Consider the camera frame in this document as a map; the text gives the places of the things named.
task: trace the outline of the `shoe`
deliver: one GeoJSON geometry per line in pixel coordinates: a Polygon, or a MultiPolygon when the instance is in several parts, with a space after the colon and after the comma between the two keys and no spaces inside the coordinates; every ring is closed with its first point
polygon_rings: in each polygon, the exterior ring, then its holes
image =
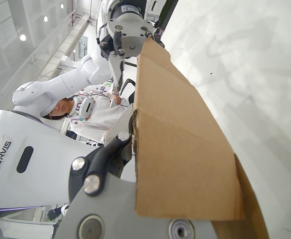
{"type": "Polygon", "coordinates": [[[56,219],[60,214],[54,212],[54,210],[49,210],[48,213],[47,213],[47,216],[48,216],[48,219],[50,221],[56,219]]]}

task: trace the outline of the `black stripe slot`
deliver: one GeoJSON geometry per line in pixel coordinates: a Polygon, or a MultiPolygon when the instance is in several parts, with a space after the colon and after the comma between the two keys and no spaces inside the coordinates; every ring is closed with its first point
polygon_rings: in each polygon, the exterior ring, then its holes
{"type": "Polygon", "coordinates": [[[16,168],[16,171],[18,173],[23,173],[23,172],[26,171],[27,166],[29,164],[29,161],[30,161],[30,159],[32,157],[33,151],[34,151],[34,149],[31,146],[27,146],[24,149],[23,154],[22,154],[22,156],[21,156],[21,158],[19,160],[19,163],[17,165],[17,168],[16,168]]]}

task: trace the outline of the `cardboard flap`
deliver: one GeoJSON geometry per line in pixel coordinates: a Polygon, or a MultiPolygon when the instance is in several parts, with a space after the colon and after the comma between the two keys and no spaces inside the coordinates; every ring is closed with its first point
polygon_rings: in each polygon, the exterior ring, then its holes
{"type": "Polygon", "coordinates": [[[136,213],[242,219],[230,144],[168,52],[149,39],[138,57],[135,108],[136,213]]]}
{"type": "Polygon", "coordinates": [[[242,187],[244,220],[212,222],[219,239],[269,239],[256,195],[235,155],[237,175],[242,187]]]}

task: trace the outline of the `white t-shirt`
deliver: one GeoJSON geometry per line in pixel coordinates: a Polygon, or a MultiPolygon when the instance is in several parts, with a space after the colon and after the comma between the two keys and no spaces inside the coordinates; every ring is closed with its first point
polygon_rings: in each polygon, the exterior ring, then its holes
{"type": "Polygon", "coordinates": [[[122,98],[121,104],[110,108],[112,83],[88,86],[78,92],[74,97],[74,107],[69,114],[70,127],[73,132],[82,137],[104,143],[104,135],[112,127],[128,107],[126,99],[122,98]],[[92,98],[94,106],[91,115],[86,118],[79,117],[79,108],[85,98],[92,98]]]}

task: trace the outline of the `woman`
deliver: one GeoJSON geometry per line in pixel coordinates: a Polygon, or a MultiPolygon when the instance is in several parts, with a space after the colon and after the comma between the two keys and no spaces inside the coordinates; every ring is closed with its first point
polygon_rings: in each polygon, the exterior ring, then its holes
{"type": "Polygon", "coordinates": [[[110,128],[117,122],[128,107],[126,99],[119,96],[113,84],[106,82],[102,85],[88,86],[78,92],[73,98],[60,100],[51,113],[44,116],[49,120],[70,118],[70,127],[77,135],[104,143],[110,128]],[[94,106],[91,115],[83,119],[79,117],[79,108],[85,98],[92,98],[94,106]],[[111,99],[115,99],[116,106],[110,108],[111,99]]]}

